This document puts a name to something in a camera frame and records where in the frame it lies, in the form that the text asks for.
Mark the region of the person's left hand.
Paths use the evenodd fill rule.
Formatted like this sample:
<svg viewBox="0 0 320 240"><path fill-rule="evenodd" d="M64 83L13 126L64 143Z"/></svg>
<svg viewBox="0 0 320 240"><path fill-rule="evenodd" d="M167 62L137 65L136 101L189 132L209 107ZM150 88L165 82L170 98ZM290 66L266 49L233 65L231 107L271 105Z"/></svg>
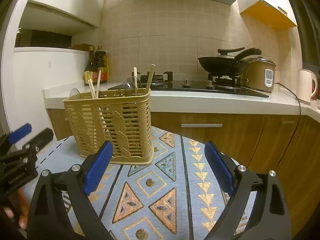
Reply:
<svg viewBox="0 0 320 240"><path fill-rule="evenodd" d="M20 228L27 228L30 204L22 188L7 197L3 210L10 219L18 221Z"/></svg>

